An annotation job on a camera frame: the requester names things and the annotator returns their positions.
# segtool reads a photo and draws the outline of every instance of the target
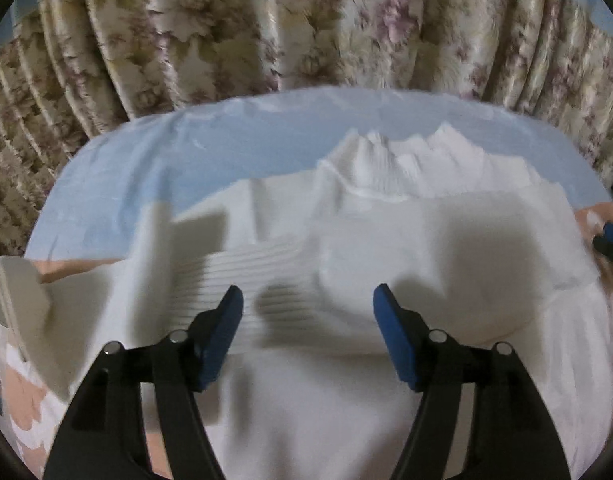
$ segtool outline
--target bed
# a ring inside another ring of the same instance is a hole
[[[397,138],[446,118],[613,220],[605,1],[16,0],[0,22],[0,254],[55,279],[65,260],[123,258],[162,194],[181,212],[311,167],[349,128]],[[0,403],[7,380],[20,395],[0,430],[40,476],[38,428],[57,421],[9,343],[0,332]]]

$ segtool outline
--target light blue fabric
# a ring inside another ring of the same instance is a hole
[[[571,206],[611,200],[556,128],[490,105],[415,91],[320,88],[236,98],[143,118],[89,142],[64,168],[27,257],[122,258],[141,207],[175,214],[243,178],[314,168],[350,128],[391,139],[448,121],[487,152],[524,156],[565,188]]]

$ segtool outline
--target white cloth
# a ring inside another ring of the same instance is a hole
[[[381,282],[461,342],[511,341],[575,476],[609,433],[613,317],[564,193],[446,125],[350,134],[316,170],[237,183],[173,223],[154,204],[124,262],[47,286],[33,273],[0,258],[0,301],[63,398],[108,340],[151,344],[244,290],[221,409],[203,407],[228,478],[389,475],[416,401],[373,321]]]

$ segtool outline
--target pink floral pattern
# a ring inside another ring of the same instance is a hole
[[[0,45],[0,251],[62,166],[127,120],[322,84],[482,99],[613,181],[613,37],[574,0],[38,0]]]

